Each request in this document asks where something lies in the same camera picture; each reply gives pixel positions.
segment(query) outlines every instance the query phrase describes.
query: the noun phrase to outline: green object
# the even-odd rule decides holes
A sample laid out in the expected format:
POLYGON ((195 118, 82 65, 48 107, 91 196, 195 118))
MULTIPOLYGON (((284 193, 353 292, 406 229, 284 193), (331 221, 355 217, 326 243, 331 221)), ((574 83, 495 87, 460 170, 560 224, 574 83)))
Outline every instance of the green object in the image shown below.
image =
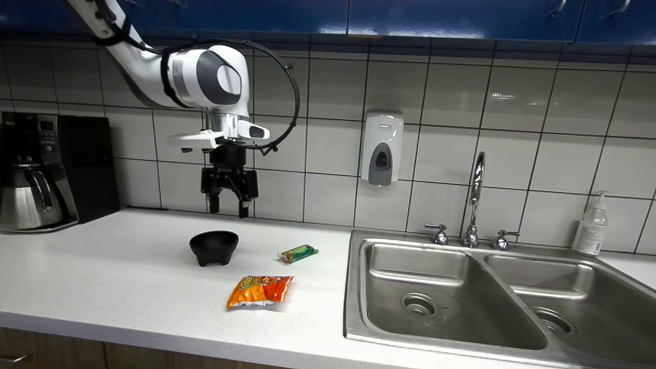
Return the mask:
POLYGON ((303 260, 303 258, 307 258, 312 255, 318 255, 318 251, 312 248, 310 243, 302 243, 298 248, 286 251, 280 255, 280 263, 292 265, 292 263, 303 260))

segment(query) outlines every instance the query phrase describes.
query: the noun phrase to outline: faucet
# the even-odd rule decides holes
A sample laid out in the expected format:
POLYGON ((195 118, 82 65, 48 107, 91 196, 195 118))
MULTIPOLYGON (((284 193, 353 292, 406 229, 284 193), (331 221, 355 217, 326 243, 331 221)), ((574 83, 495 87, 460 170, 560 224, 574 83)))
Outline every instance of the faucet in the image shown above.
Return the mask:
POLYGON ((472 167, 472 188, 469 188, 469 204, 472 204, 472 220, 467 229, 463 231, 463 243, 475 248, 479 243, 477 239, 477 227, 475 227, 475 214, 484 188, 484 170, 485 170, 485 152, 479 152, 475 158, 475 163, 472 167))

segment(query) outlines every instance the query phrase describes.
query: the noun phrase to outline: stainless steel sink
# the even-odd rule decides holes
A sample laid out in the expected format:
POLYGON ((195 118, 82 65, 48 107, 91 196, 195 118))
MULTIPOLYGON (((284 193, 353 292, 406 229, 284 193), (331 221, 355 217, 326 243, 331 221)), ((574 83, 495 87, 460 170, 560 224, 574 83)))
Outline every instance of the stainless steel sink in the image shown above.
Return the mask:
POLYGON ((553 367, 655 367, 656 293, 597 258, 355 231, 347 338, 553 367))

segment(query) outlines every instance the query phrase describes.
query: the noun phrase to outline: black bowl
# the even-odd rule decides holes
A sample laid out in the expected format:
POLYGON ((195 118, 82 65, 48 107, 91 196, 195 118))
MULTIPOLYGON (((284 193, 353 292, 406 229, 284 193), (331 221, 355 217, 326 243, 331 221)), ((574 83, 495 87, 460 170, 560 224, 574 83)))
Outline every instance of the black bowl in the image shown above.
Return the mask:
POLYGON ((228 265, 241 238, 234 231, 205 231, 191 238, 188 245, 200 265, 228 265))

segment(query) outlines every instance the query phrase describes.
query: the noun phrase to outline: white countertop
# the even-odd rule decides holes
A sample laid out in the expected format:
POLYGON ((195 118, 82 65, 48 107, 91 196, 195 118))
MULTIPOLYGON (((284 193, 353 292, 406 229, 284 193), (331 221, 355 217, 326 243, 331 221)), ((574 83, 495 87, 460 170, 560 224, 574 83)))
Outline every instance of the white countertop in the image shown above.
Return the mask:
MULTIPOLYGON (((0 325, 280 367, 524 367, 342 336, 349 229, 120 212, 55 233, 0 235, 0 325), (196 267, 195 233, 231 229, 228 267, 196 267), (280 251, 320 255, 280 265, 280 251), (275 309, 226 311, 247 274, 296 276, 275 309)), ((603 257, 656 286, 656 258, 603 257)))

